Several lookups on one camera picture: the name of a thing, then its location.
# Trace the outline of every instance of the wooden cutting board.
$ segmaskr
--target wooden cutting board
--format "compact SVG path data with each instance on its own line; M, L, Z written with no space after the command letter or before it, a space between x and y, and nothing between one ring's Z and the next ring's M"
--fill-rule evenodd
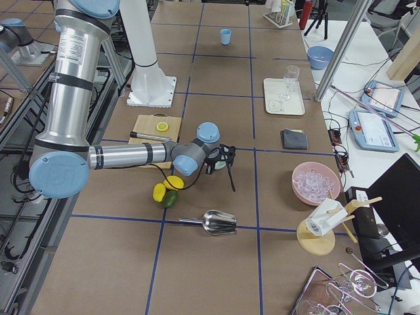
M167 131L158 131L156 125L160 122L166 122L169 126ZM181 126L180 117L171 117L166 115L138 115L133 131L137 133L147 133L149 135L169 137L172 141L178 140L179 129ZM130 138L129 144L139 143L162 143L160 141ZM157 163L162 169L171 169L172 162Z

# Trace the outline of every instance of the chair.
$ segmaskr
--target chair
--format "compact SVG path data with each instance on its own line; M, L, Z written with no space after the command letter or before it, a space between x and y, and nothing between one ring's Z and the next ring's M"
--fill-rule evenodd
M365 15L373 29L379 31L378 37L396 31L392 47L398 39L401 21L408 14L413 14L410 4L414 0L374 0Z

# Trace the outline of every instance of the table top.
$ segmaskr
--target table top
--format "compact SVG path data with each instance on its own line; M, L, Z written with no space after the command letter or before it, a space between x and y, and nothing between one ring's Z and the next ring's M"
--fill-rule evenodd
M303 36L303 38L307 47L321 45L334 50L345 26L345 21L329 21L327 40L324 40L323 27L318 30L311 30L308 36ZM405 92L402 104L419 109L419 105L405 83L403 81L393 81L388 78L386 71L391 64L392 61L389 60L387 52L384 50L371 26L367 22L362 22L348 46L343 62L340 64L337 73L333 78L333 84L342 91L355 92L351 93L351 95L359 99L365 84L370 81L373 78L373 75L379 70L375 76L376 80L388 83L395 87L401 87ZM325 70L313 70L312 75L314 80L318 82L322 78L324 72ZM324 111L325 118L332 117L333 119L336 119L341 127L347 125L346 118L348 117L348 113L354 108L361 109L355 102L352 102L344 96L339 94L334 95L332 89L328 89L322 99L322 110ZM419 123L416 121L420 121L420 112L418 112L418 110L401 108L400 114L392 120L407 129L416 128L419 126ZM330 121L327 120L325 122L327 127L329 127ZM337 124L333 122L331 123L331 126L336 128ZM341 129L341 133L343 146L349 152L350 159L348 164L350 165L353 174L352 176L347 172L346 177L341 177L345 190L351 186L368 188L404 153L408 153L417 163L420 163L420 155L415 152L417 145L414 144L414 141L408 135L396 135L400 151L387 153L361 150L357 143L355 143L351 132L348 133L347 129L343 128ZM378 223L382 222L378 216L376 216L376 221ZM387 236L387 238L390 244L396 243L396 240L391 235ZM395 247L395 250L401 250L401 248L397 246ZM419 275L414 268L411 268L410 272L416 276ZM401 297L404 302L394 304L395 314L398 312L408 312L411 307L419 304L418 296L420 292L420 283L411 281L411 285L413 287L412 290L398 292L398 296ZM388 310L390 296L393 292L394 290L391 289L375 296L376 301L383 307L383 310Z
M128 107L121 97L103 145L128 142L139 114L182 118L180 143L212 121L221 142L237 147L230 188L225 169L202 175L163 209L152 199L154 169L91 172L32 314L289 314L320 265L338 275L354 245L337 228L335 249L317 257L301 248L297 225L314 210L291 188L294 168L317 161L337 170L297 21L278 30L263 6L159 2L152 31L160 68L177 77L170 109ZM220 44L220 29L232 30ZM264 110L263 79L301 69L304 116ZM302 129L306 151L284 150L280 131ZM238 219L233 236L214 237L181 217L217 209Z

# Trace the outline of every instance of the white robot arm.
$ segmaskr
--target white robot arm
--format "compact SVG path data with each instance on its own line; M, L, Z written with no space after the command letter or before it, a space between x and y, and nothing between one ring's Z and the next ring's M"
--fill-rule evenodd
M44 131L36 136L30 163L31 185L44 196L67 198L80 192L90 169L173 161L178 171L189 176L205 159L212 161L226 155L225 146L219 143L219 130L210 122L202 123L197 137L185 146L171 141L90 146L86 141L100 45L110 35L118 8L119 0L56 2L60 42L55 71L50 76L49 111Z

